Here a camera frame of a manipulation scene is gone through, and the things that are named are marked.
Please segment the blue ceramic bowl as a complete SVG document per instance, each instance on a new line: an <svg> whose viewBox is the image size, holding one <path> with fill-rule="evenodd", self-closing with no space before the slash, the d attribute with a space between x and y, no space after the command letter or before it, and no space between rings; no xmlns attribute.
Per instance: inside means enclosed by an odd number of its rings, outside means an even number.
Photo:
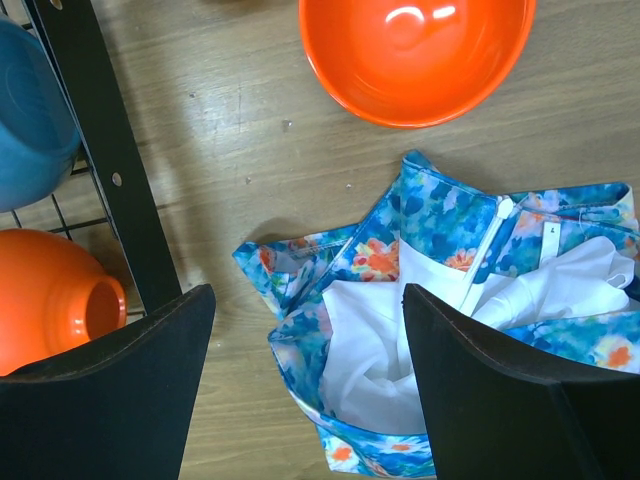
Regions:
<svg viewBox="0 0 640 480"><path fill-rule="evenodd" d="M52 194L74 166L80 135L38 39L1 17L1 211Z"/></svg>

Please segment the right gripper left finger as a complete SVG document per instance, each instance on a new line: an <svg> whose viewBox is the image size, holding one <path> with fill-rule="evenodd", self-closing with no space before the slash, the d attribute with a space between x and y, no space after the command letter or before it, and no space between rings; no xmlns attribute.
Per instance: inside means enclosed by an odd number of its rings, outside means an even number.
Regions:
<svg viewBox="0 0 640 480"><path fill-rule="evenodd" d="M178 478L215 307L199 285L2 377L2 478Z"/></svg>

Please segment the red orange bowl stack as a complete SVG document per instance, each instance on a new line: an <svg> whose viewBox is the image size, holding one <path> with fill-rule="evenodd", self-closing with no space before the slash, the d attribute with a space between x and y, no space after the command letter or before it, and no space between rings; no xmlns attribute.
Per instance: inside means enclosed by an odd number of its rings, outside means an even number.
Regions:
<svg viewBox="0 0 640 480"><path fill-rule="evenodd" d="M537 4L513 0L301 1L306 58L345 110L393 128L433 127L511 73Z"/></svg>

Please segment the black wire dish rack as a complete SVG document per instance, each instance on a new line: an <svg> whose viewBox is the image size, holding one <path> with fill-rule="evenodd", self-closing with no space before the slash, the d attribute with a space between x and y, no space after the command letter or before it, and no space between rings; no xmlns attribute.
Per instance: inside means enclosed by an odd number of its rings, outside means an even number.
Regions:
<svg viewBox="0 0 640 480"><path fill-rule="evenodd" d="M3 15L44 49L81 139L69 177L91 179L103 209L80 222L57 212L52 231L74 240L78 230L110 225L136 290L128 315L150 314L182 291L94 8L89 1L24 1ZM1 225L24 227L17 212L25 207L1 211Z"/></svg>

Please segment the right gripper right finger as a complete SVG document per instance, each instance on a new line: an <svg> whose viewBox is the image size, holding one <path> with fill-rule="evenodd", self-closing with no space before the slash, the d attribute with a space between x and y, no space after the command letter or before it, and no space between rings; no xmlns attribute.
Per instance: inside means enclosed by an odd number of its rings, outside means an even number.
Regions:
<svg viewBox="0 0 640 480"><path fill-rule="evenodd" d="M543 352L409 284L404 322L440 479L635 479L639 378Z"/></svg>

